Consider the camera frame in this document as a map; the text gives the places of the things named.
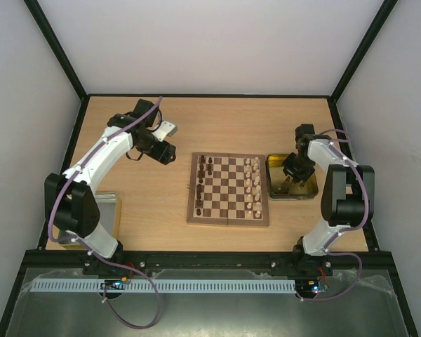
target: chess square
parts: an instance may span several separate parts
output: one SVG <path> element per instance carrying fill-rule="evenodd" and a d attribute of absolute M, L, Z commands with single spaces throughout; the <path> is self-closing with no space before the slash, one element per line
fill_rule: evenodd
<path fill-rule="evenodd" d="M 235 219 L 237 217 L 237 211 L 235 209 L 230 209 L 227 212 L 228 219 Z"/>

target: gold tray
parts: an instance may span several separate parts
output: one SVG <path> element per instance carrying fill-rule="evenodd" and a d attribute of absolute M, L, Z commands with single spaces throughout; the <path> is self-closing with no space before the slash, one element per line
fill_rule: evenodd
<path fill-rule="evenodd" d="M 300 184 L 286 183 L 282 162 L 288 154 L 269 154 L 267 157 L 267 182 L 271 200 L 311 200 L 318 194 L 315 173 L 300 188 Z"/>

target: white perforated rail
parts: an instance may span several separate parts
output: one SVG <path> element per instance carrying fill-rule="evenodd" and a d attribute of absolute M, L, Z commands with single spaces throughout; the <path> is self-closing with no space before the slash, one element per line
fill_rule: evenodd
<path fill-rule="evenodd" d="M 295 293 L 295 282 L 288 280 L 202 280 L 153 279 L 160 293 Z M 103 279 L 37 279 L 31 292 L 41 293 L 92 293 L 103 289 Z M 144 279 L 110 289 L 117 292 L 153 293 Z"/>

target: black frame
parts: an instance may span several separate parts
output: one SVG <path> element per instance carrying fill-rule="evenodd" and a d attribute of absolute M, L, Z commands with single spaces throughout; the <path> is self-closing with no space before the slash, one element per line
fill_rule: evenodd
<path fill-rule="evenodd" d="M 326 99 L 328 102 L 330 114 L 332 116 L 333 124 L 335 128 L 343 129 L 342 120 L 338 112 L 337 102 L 340 99 L 343 91 L 346 89 L 350 79 L 353 77 L 357 67 L 360 65 L 363 57 L 367 53 L 375 37 L 379 33 L 381 27 L 384 25 L 386 19 L 391 13 L 393 7 L 396 5 L 397 0 L 384 0 L 377 15 L 372 21 L 368 31 L 365 33 L 359 47 L 357 48 L 354 56 L 349 62 L 347 69 L 342 75 L 338 85 L 336 86 L 333 94 L 328 95 L 187 95 L 187 94 L 87 94 L 79 81 L 67 55 L 65 54 L 55 32 L 50 26 L 42 8 L 37 0 L 24 0 L 30 13 L 34 17 L 37 25 L 41 29 L 45 36 L 48 44 L 52 48 L 56 58 L 61 64 L 67 78 L 70 80 L 74 90 L 81 100 L 81 106 L 79 108 L 78 116 L 72 137 L 65 154 L 64 161 L 62 163 L 61 172 L 68 169 L 76 142 L 79 137 L 81 125 L 86 114 L 90 97 L 93 96 L 159 96 L 163 97 L 216 97 L 216 98 L 320 98 Z M 345 139 L 345 135 L 342 133 L 337 134 L 338 138 Z M 346 143 L 340 143 L 341 150 L 348 157 L 352 158 L 351 150 Z M 82 268 L 84 267 L 84 261 L 87 260 L 86 252 L 84 251 L 47 251 L 45 245 L 48 240 L 46 231 L 46 225 L 44 225 L 43 231 L 39 238 L 38 249 L 28 250 L 25 252 L 25 256 L 22 260 L 18 275 L 15 279 L 13 289 L 11 291 L 4 315 L 0 323 L 0 336 L 6 334 L 9 322 L 15 302 L 17 300 L 22 282 L 26 273 L 27 268 L 40 267 L 40 268 Z M 392 280 L 392 286 L 395 293 L 398 296 L 399 305 L 403 314 L 404 321 L 407 326 L 408 333 L 415 337 L 417 336 L 417 330 L 413 321 L 410 309 L 407 304 L 406 296 L 403 292 L 402 284 L 399 279 L 396 266 L 392 254 L 390 252 L 380 251 L 377 238 L 375 236 L 373 224 L 367 223 L 363 228 L 363 233 L 366 238 L 369 252 L 361 252 L 358 255 L 363 261 L 363 268 L 366 270 L 387 270 Z M 300 277 L 298 275 L 290 275 L 290 269 L 284 268 L 285 265 L 290 263 L 291 252 L 278 252 L 278 253 L 222 253 L 222 252 L 174 252 L 174 251 L 124 251 L 125 260 L 136 262 L 135 265 L 139 265 L 139 262 L 144 262 L 145 268 L 155 269 L 156 264 L 160 267 L 177 267 L 177 268 L 196 268 L 199 264 L 200 268 L 227 268 L 234 269 L 239 268 L 238 264 L 242 264 L 244 269 L 252 270 L 254 272 L 268 272 L 271 275 L 276 276 L 288 276 L 291 279 L 306 279 L 306 277 Z M 356 261 L 347 256 L 338 256 L 329 258 L 333 269 L 350 269 L 356 267 Z"/>

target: wooden table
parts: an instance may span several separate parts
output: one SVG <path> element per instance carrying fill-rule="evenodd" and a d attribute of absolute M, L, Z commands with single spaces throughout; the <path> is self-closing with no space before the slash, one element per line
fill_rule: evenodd
<path fill-rule="evenodd" d="M 132 111 L 137 97 L 92 97 L 76 145 L 76 163 L 99 139 L 116 113 Z M 156 98 L 145 98 L 153 102 Z M 119 239 L 134 251 L 291 251 L 321 217 L 325 174 L 316 177 L 319 195 L 311 201 L 269 201 L 268 228 L 186 224 L 188 183 L 193 152 L 289 153 L 294 130 L 302 123 L 316 131 L 333 128 L 325 99 L 164 98 L 163 117 L 178 125 L 168 141 L 177 159 L 164 166 L 149 157 L 120 158 L 100 187 L 122 200 Z M 138 152 L 131 150 L 132 157 Z M 47 249 L 62 249 L 49 242 Z M 367 251 L 361 230 L 345 234 L 334 251 Z"/>

